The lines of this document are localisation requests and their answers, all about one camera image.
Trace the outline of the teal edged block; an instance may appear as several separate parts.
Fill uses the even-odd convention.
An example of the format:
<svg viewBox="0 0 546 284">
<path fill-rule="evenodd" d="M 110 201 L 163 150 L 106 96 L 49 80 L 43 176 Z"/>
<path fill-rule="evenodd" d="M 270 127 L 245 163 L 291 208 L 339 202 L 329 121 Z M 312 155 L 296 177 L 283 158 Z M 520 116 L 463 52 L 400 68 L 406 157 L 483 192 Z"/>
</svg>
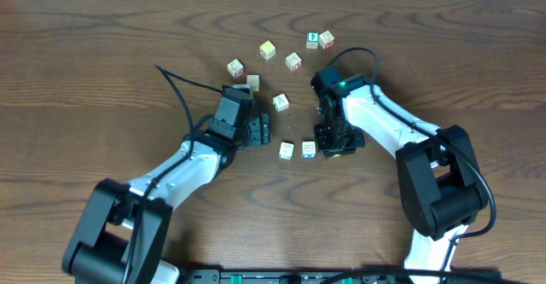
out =
<svg viewBox="0 0 546 284">
<path fill-rule="evenodd" d="M 279 158 L 291 160 L 293 158 L 294 144 L 290 142 L 282 142 L 279 150 Z"/>
</svg>

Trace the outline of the red soccer letter block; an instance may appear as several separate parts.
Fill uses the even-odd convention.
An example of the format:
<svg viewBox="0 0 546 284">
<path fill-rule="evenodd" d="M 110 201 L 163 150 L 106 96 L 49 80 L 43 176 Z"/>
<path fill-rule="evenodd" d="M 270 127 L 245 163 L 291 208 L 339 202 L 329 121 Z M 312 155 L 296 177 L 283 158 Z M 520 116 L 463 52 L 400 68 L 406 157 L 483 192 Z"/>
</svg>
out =
<svg viewBox="0 0 546 284">
<path fill-rule="evenodd" d="M 330 31 L 322 32 L 319 35 L 319 45 L 323 49 L 328 49 L 334 45 L 334 36 Z"/>
</svg>

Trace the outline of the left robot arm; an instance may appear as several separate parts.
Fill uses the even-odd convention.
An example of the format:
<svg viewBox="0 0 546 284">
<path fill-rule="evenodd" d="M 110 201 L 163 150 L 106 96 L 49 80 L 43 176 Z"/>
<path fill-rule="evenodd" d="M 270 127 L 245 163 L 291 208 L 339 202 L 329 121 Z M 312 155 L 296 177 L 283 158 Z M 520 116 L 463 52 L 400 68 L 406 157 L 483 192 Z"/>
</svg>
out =
<svg viewBox="0 0 546 284">
<path fill-rule="evenodd" d="M 270 117 L 251 113 L 242 137 L 227 140 L 213 116 L 194 128 L 177 152 L 144 176 L 118 183 L 106 178 L 93 189 L 61 260 L 77 283 L 175 283 L 181 272 L 161 254 L 173 211 L 211 182 L 246 147 L 270 141 Z"/>
</svg>

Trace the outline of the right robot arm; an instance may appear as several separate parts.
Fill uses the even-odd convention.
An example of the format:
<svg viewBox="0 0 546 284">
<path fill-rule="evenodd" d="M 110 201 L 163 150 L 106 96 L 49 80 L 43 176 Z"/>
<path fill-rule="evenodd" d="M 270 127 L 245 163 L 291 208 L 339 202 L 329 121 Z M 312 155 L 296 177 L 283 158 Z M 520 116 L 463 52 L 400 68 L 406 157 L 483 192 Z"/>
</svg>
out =
<svg viewBox="0 0 546 284">
<path fill-rule="evenodd" d="M 352 154 L 369 135 L 395 159 L 401 205 L 414 228 L 404 267 L 449 270 L 457 242 L 491 203 L 467 132 L 418 119 L 362 74 L 342 78 L 329 66 L 311 87 L 324 117 L 314 127 L 319 153 Z"/>
</svg>

